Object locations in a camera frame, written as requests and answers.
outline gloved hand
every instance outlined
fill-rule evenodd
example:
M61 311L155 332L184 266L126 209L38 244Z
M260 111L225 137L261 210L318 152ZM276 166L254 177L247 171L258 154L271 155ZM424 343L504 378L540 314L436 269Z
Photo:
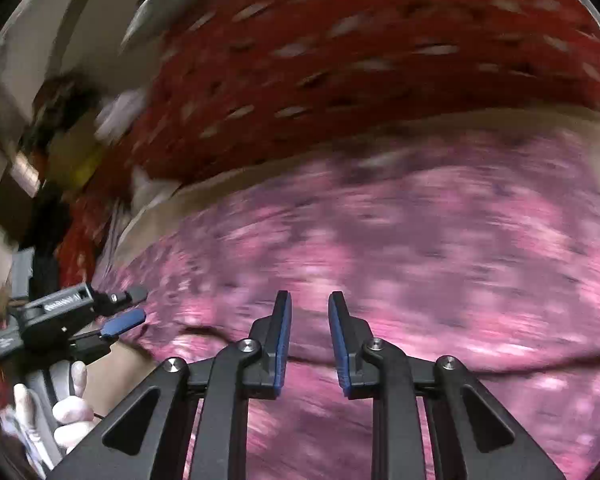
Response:
M93 410L82 398L87 385L87 367L81 361L76 361L71 366L71 376L74 380L75 395L61 400L53 407L54 417L61 426L54 433L58 446L70 452L78 443L93 429ZM13 387L13 398L16 407L16 417L27 433L29 439L34 443L42 459L49 467L50 460L43 449L40 437L35 427L36 413L35 403L24 384L16 384Z

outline yellow object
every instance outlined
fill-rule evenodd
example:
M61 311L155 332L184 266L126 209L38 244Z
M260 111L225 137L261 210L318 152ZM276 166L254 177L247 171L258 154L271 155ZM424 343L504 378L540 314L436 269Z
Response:
M89 110L49 144L46 177L65 190L82 189L102 160L105 148L94 137L96 115Z

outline red polka dot fabric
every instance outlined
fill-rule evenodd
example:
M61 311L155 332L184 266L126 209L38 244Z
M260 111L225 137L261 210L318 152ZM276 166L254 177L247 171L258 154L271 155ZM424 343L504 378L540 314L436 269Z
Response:
M164 40L150 105L90 189L183 183L380 124L484 107L600 108L578 0L206 0Z

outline black mount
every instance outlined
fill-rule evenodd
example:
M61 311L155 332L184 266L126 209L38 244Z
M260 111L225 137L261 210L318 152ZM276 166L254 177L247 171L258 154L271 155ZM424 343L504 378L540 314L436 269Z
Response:
M564 480L511 414L455 357L404 354L329 297L338 378L349 399L374 400L372 480L425 480L416 397L427 415L436 480Z
M204 399L189 478L244 480L249 399L282 389L291 295L216 357L187 365L168 358L149 374L47 478L180 480L198 401Z
M100 330L75 333L97 317L113 316L146 296L138 286L102 294L83 283L10 308L7 326L0 330L0 365L10 384L23 383L30 390L36 405L36 430L54 465L64 452L54 440L59 424L52 408L74 394L71 363L89 364L104 357L120 334L143 323L146 316L144 310L135 308L109 320Z

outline white dot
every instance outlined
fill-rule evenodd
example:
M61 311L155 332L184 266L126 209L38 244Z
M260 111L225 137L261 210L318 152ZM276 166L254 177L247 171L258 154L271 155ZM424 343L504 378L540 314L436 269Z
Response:
M589 63L583 63L582 69L587 73L587 75L589 77L600 82L600 72L598 72L595 68L593 68Z
M282 108L282 110L277 111L275 116L277 118L293 117L294 115L301 114L304 111L306 111L306 108L304 108L303 106L289 106L287 108Z
M171 48L168 48L167 50L165 50L162 55L160 56L160 62L164 63L168 60L170 60L173 56L175 56L178 53L178 49L175 48L174 46L172 46Z
M521 13L520 4L516 0L491 0L491 5L509 12Z
M202 27L206 22L208 22L215 15L216 15L215 12L208 12L208 13L204 14L203 16L200 16L196 20L196 22L189 27L189 30L192 30L192 31L198 30L200 27Z
M576 442L578 444L581 444L582 446L590 446L594 441L593 435L590 434L581 434L577 439Z
M392 70L394 67L391 63L380 57L372 57L355 62L353 68L364 70L365 72L386 72L387 70Z
M558 10L560 9L560 2L555 0L536 0L536 7L542 10Z
M234 110L229 115L227 115L226 118L227 119L239 119L240 117L244 117L245 115L250 114L251 112L254 111L254 109L255 109L255 107L253 105L246 105L241 108L238 108L237 110Z
M262 12L272 3L273 2L269 0L267 2L257 2L256 4L250 5L249 7L245 7L233 17L233 21L241 22L242 20L246 20L247 18L250 18L251 16L254 16L257 13Z
M557 377L547 376L540 379L538 386L544 390L558 392L567 386L567 381Z
M566 41L559 40L558 38L552 38L551 36L544 35L544 41L550 44L552 47L557 48L563 52L569 51L569 44Z
M289 43L273 51L273 54L278 57L296 57L304 54L306 47L302 43Z
M347 16L341 19L338 23L331 27L328 36L330 38L337 38L338 36L344 36L356 30L362 23L362 14L355 14L353 16Z
M186 122L187 119L191 116L191 114L195 111L196 105L193 102L189 101L180 109L180 119L182 122Z
M216 133L218 133L218 125L212 124L211 126L209 126L208 128L205 128L202 131L202 133L200 134L200 139L206 139L207 137L212 137Z
M445 54L454 54L458 50L460 49L455 45L433 45L416 50L414 53L426 54L427 56L444 56Z
M325 75L327 75L327 72L313 73L310 76L307 76L304 79L302 79L302 81L300 81L298 83L298 86L302 87L302 86L311 85L312 83L318 81L318 79L320 79L322 76L325 76Z

